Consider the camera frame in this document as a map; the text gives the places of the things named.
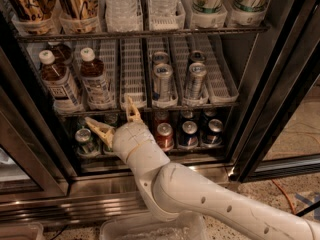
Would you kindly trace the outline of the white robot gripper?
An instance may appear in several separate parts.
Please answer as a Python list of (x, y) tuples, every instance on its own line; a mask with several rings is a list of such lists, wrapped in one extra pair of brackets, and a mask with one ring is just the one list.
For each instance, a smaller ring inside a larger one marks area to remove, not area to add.
[(113, 126), (85, 117), (89, 128), (126, 163), (131, 153), (144, 144), (154, 144), (155, 139), (148, 126), (142, 122), (141, 114), (130, 96), (126, 97), (128, 123), (116, 132)]

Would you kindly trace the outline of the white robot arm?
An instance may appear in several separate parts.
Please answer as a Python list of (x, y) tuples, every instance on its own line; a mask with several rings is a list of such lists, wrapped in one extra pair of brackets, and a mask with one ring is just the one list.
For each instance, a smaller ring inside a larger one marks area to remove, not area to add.
[(184, 211), (209, 215), (252, 240), (320, 240), (320, 224), (252, 200), (171, 161), (156, 143), (131, 99), (119, 128), (85, 119), (130, 168), (154, 217), (172, 221)]

